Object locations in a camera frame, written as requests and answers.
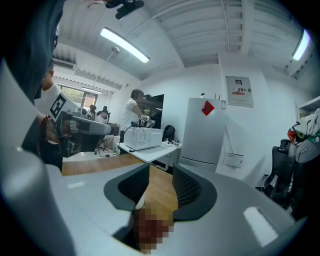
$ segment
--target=ceiling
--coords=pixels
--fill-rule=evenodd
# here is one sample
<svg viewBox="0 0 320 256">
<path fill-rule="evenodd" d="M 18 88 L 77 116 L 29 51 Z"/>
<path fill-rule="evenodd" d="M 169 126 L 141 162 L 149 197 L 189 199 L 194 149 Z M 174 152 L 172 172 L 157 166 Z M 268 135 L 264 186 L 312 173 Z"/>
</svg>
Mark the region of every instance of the ceiling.
<svg viewBox="0 0 320 256">
<path fill-rule="evenodd" d="M 87 1 L 68 0 L 54 58 L 75 63 L 78 75 L 92 76 L 86 77 L 89 84 L 99 75 L 124 86 L 163 70 L 219 63 L 218 53 L 228 51 L 255 56 L 276 71 L 293 75 L 298 67 L 294 63 L 292 68 L 292 54 L 302 27 L 289 11 L 276 0 L 222 2 L 223 6 L 221 0 L 144 0 L 142 9 L 117 20 L 115 8 L 103 4 L 88 8 Z M 122 49 L 104 63 L 115 46 L 100 36 L 104 27 L 137 46 L 150 62 L 142 63 Z M 116 90 L 108 83 L 103 86 Z"/>
</svg>

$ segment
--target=wall outlet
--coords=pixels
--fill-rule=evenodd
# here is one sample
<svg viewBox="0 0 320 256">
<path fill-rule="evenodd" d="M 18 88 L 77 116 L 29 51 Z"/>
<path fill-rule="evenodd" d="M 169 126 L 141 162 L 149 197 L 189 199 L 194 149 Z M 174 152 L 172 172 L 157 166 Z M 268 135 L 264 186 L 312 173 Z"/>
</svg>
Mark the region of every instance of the wall outlet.
<svg viewBox="0 0 320 256">
<path fill-rule="evenodd" d="M 226 152 L 224 155 L 223 164 L 240 168 L 243 160 L 244 156 L 241 154 L 233 154 Z"/>
</svg>

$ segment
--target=black monitor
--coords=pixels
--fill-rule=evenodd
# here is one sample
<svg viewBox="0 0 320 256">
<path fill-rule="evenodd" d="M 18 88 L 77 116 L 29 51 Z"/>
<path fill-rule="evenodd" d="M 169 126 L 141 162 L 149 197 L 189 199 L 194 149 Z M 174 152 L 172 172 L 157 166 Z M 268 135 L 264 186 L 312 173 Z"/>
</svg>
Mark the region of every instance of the black monitor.
<svg viewBox="0 0 320 256">
<path fill-rule="evenodd" d="M 143 100 L 143 102 L 139 103 L 138 106 L 141 112 L 148 116 L 149 119 L 155 121 L 155 126 L 153 128 L 160 129 L 161 128 L 161 120 L 162 120 L 162 109 L 164 106 L 164 98 L 165 95 L 158 95 L 153 97 L 148 97 Z"/>
</svg>

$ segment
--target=pixelated area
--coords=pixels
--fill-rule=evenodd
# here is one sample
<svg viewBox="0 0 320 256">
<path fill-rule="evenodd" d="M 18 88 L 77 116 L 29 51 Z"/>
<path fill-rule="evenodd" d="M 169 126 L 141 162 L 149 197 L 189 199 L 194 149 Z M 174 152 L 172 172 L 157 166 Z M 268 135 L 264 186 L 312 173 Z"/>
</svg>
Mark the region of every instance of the pixelated area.
<svg viewBox="0 0 320 256">
<path fill-rule="evenodd" d="M 141 252 L 149 254 L 162 244 L 163 238 L 174 231 L 173 213 L 167 208 L 160 208 L 146 203 L 144 208 L 135 211 L 134 237 Z"/>
</svg>

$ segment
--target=air conditioner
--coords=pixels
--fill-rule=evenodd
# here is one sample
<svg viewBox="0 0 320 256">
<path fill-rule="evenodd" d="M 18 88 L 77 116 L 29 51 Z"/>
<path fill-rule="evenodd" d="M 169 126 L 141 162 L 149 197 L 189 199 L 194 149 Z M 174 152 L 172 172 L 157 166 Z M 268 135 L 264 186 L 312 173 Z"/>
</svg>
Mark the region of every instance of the air conditioner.
<svg viewBox="0 0 320 256">
<path fill-rule="evenodd" d="M 71 63 L 71 62 L 64 61 L 64 60 L 57 59 L 57 58 L 52 58 L 52 60 L 53 60 L 53 64 L 57 67 L 60 67 L 63 69 L 68 69 L 68 70 L 75 70 L 75 68 L 76 68 L 75 63 Z"/>
</svg>

